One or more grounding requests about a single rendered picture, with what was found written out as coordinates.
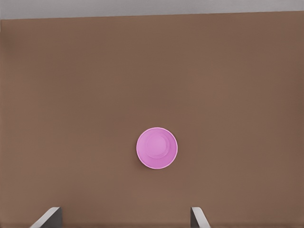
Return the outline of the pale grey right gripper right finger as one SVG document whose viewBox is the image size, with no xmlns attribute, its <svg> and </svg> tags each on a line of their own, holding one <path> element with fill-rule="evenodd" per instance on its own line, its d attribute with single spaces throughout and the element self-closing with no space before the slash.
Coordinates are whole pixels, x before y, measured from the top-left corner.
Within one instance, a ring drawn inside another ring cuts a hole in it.
<svg viewBox="0 0 304 228">
<path fill-rule="evenodd" d="M 200 207 L 191 207 L 191 228 L 210 228 L 210 224 Z"/>
</svg>

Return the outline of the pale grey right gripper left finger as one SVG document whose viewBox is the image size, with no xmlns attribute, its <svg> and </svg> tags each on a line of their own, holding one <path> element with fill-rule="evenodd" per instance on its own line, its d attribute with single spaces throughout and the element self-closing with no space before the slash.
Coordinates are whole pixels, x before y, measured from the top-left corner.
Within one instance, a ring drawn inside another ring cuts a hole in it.
<svg viewBox="0 0 304 228">
<path fill-rule="evenodd" d="M 61 228 L 61 207 L 52 207 L 29 228 Z"/>
</svg>

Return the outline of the pink bowl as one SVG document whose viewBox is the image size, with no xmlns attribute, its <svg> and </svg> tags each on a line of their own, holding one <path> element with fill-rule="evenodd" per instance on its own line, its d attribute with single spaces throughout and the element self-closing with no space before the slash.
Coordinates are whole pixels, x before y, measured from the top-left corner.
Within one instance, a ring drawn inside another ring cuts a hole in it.
<svg viewBox="0 0 304 228">
<path fill-rule="evenodd" d="M 178 141 L 169 130 L 153 127 L 137 139 L 136 153 L 140 162 L 154 170 L 170 166 L 178 155 Z"/>
</svg>

